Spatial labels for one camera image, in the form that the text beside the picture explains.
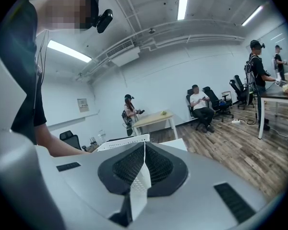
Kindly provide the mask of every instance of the air conditioning unit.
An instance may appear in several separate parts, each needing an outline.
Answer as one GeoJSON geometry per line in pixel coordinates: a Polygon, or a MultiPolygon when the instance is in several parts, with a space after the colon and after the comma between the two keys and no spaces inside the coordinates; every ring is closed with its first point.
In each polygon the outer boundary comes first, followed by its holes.
{"type": "Polygon", "coordinates": [[[114,57],[116,57],[116,56],[122,54],[123,52],[126,52],[127,50],[130,50],[132,48],[134,48],[134,44],[133,44],[133,41],[129,39],[128,41],[125,41],[125,42],[121,43],[120,45],[117,45],[112,50],[108,51],[106,53],[106,55],[109,58],[114,58],[114,57]]]}
{"type": "Polygon", "coordinates": [[[111,61],[118,67],[121,67],[127,64],[128,62],[139,58],[140,57],[139,52],[140,52],[140,48],[135,47],[131,50],[128,50],[127,52],[120,54],[119,56],[112,58],[111,61]]]}

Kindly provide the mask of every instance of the white desk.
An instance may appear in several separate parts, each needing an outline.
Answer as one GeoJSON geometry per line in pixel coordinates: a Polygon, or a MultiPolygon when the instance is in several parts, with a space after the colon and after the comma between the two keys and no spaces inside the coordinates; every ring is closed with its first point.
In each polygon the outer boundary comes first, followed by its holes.
{"type": "Polygon", "coordinates": [[[161,145],[166,145],[174,148],[178,148],[184,151],[188,151],[186,145],[184,144],[184,141],[182,138],[177,139],[177,140],[171,140],[167,142],[162,142],[160,143],[161,145]]]}
{"type": "Polygon", "coordinates": [[[178,139],[178,135],[177,135],[177,131],[176,131],[176,127],[174,124],[174,119],[173,119],[173,113],[170,111],[166,111],[167,114],[165,115],[161,115],[161,112],[157,112],[154,114],[150,114],[147,116],[144,116],[143,118],[141,118],[139,121],[137,121],[132,127],[134,128],[134,131],[136,133],[137,136],[141,135],[140,131],[139,131],[139,127],[143,127],[146,125],[151,125],[151,124],[155,124],[158,122],[162,122],[162,121],[166,121],[169,120],[171,127],[174,131],[175,134],[175,139],[178,139]]]}
{"type": "MultiPolygon", "coordinates": [[[[264,123],[264,102],[276,102],[276,113],[277,115],[277,103],[287,103],[288,104],[288,95],[285,95],[282,89],[276,85],[271,86],[265,93],[261,96],[261,121],[260,123],[264,123]]],[[[258,138],[261,139],[263,137],[264,126],[260,125],[258,138]]]]}

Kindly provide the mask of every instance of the laminate flooring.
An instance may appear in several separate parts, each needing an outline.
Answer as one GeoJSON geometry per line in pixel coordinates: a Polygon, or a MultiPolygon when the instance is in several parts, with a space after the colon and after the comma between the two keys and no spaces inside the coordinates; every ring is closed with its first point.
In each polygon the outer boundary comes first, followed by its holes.
{"type": "MultiPolygon", "coordinates": [[[[265,105],[266,118],[270,127],[288,136],[288,104],[278,104],[278,116],[275,117],[275,103],[265,105]]],[[[255,108],[248,106],[243,110],[237,105],[232,107],[235,118],[255,120],[255,108]]],[[[230,116],[216,117],[212,121],[215,133],[196,131],[197,122],[177,127],[179,138],[184,140],[189,152],[206,156],[218,161],[238,176],[249,181],[261,190],[267,200],[283,192],[288,185],[288,137],[280,136],[276,131],[264,131],[258,139],[259,128],[244,123],[232,124],[230,116]]],[[[150,138],[155,143],[174,140],[171,129],[152,132],[150,138]]]]}

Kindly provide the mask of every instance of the air vent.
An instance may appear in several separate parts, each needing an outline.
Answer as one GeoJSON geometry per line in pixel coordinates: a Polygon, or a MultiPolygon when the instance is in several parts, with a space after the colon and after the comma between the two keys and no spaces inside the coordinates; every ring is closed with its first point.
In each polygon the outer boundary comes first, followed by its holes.
{"type": "Polygon", "coordinates": [[[67,164],[59,165],[59,166],[57,166],[57,169],[59,172],[62,172],[62,171],[70,170],[73,168],[77,168],[79,166],[81,166],[81,165],[78,164],[77,162],[74,162],[74,163],[67,163],[67,164]]]}
{"type": "Polygon", "coordinates": [[[125,52],[128,49],[134,48],[132,40],[128,40],[118,46],[116,46],[114,49],[107,52],[107,56],[112,58],[115,57],[123,52],[125,52]]]}
{"type": "Polygon", "coordinates": [[[255,214],[255,211],[228,183],[215,185],[214,188],[239,224],[255,214]]]}

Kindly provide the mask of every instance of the person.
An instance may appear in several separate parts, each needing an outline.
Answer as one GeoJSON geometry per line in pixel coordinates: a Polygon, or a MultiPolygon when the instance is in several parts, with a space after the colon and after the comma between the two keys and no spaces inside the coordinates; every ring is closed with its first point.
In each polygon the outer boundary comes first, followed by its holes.
{"type": "Polygon", "coordinates": [[[0,58],[26,93],[11,130],[46,147],[54,157],[88,153],[61,141],[47,128],[36,36],[45,30],[88,29],[96,9],[98,0],[17,0],[0,25],[0,58]]]}
{"type": "Polygon", "coordinates": [[[124,105],[124,110],[126,112],[126,115],[128,118],[131,118],[132,120],[132,125],[139,120],[137,114],[142,114],[144,110],[136,110],[131,103],[131,100],[134,99],[131,95],[127,94],[125,95],[125,105],[124,105]]]}
{"type": "Polygon", "coordinates": [[[287,65],[287,62],[282,61],[281,56],[279,55],[279,52],[282,48],[279,45],[275,46],[275,61],[277,65],[277,70],[279,72],[280,77],[283,81],[285,81],[285,73],[284,73],[284,65],[287,65]]]}
{"type": "Polygon", "coordinates": [[[195,84],[192,86],[193,95],[190,96],[190,106],[193,107],[194,116],[205,125],[202,131],[207,133],[210,131],[214,133],[215,129],[211,126],[211,121],[215,112],[206,106],[206,102],[210,101],[210,98],[202,91],[199,91],[198,86],[195,84]]]}
{"type": "MultiPolygon", "coordinates": [[[[265,81],[274,82],[275,78],[269,77],[266,75],[264,70],[264,66],[262,63],[262,59],[258,57],[261,55],[262,45],[257,40],[252,40],[250,43],[250,47],[252,52],[249,56],[249,61],[252,66],[252,72],[255,77],[255,92],[257,93],[257,106],[258,106],[258,114],[259,114],[259,127],[261,122],[261,95],[266,91],[265,89],[265,81]]],[[[270,126],[268,125],[269,119],[264,119],[264,130],[270,130],[270,126]]]]}

